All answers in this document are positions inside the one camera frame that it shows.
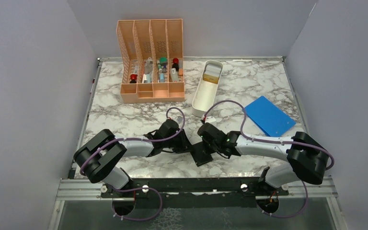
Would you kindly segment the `black leather card holder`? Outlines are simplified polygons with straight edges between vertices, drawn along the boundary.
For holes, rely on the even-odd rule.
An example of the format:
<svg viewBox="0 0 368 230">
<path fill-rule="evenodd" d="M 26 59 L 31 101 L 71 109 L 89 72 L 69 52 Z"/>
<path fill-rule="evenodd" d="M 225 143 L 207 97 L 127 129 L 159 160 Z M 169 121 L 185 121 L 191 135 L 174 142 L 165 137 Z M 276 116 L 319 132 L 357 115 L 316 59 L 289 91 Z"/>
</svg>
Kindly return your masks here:
<svg viewBox="0 0 368 230">
<path fill-rule="evenodd" d="M 192 146 L 190 151 L 197 167 L 200 167 L 213 160 L 211 154 L 215 151 L 205 142 L 201 141 Z"/>
</svg>

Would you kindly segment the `white oblong plastic tray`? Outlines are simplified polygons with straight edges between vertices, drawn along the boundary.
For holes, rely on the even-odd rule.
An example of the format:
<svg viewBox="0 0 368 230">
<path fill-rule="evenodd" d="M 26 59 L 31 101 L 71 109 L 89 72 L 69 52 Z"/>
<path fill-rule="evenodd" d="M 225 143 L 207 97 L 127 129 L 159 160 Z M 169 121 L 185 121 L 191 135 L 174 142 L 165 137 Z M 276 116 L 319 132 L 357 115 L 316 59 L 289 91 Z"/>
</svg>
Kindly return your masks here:
<svg viewBox="0 0 368 230">
<path fill-rule="evenodd" d="M 197 89 L 196 89 L 196 92 L 194 94 L 194 98 L 192 101 L 192 114 L 197 117 L 202 117 L 205 114 L 205 112 L 214 104 L 215 97 L 218 91 L 218 86 L 219 86 L 219 83 L 214 84 L 214 83 L 204 81 L 202 79 L 202 76 L 205 70 L 205 66 L 207 64 L 213 64 L 213 65 L 222 67 L 222 72 L 223 72 L 223 67 L 224 67 L 223 64 L 219 61 L 215 61 L 215 60 L 206 61 L 201 71 L 199 83 L 198 83 L 198 86 L 197 86 Z"/>
</svg>

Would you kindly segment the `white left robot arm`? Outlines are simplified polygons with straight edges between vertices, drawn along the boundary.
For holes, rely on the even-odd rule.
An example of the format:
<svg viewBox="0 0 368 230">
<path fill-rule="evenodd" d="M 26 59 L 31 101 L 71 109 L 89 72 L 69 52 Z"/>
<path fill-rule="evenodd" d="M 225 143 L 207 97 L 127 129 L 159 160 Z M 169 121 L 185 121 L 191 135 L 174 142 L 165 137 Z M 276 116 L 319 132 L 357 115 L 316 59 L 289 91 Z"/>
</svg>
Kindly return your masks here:
<svg viewBox="0 0 368 230">
<path fill-rule="evenodd" d="M 131 192 L 132 179 L 116 164 L 123 157 L 153 157 L 165 149 L 173 153 L 186 153 L 192 144 L 179 124 L 167 119 L 159 129 L 139 138 L 122 138 L 109 129 L 103 129 L 73 155 L 81 174 L 91 183 L 103 182 L 113 188 L 117 195 L 124 197 Z"/>
</svg>

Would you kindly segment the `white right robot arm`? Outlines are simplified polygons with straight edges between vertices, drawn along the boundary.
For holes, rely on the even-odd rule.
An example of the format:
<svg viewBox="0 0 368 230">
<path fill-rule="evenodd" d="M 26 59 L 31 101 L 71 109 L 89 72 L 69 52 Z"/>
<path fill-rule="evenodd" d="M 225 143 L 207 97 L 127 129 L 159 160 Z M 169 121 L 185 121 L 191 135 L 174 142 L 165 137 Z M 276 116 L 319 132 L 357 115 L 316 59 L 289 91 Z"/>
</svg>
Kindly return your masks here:
<svg viewBox="0 0 368 230">
<path fill-rule="evenodd" d="M 258 191 L 263 195 L 298 180 L 322 184 L 329 156 L 305 132 L 284 138 L 256 138 L 242 135 L 240 131 L 225 134 L 214 125 L 205 123 L 197 133 L 207 150 L 226 157 L 256 155 L 284 161 L 282 165 L 264 169 L 257 182 Z"/>
</svg>

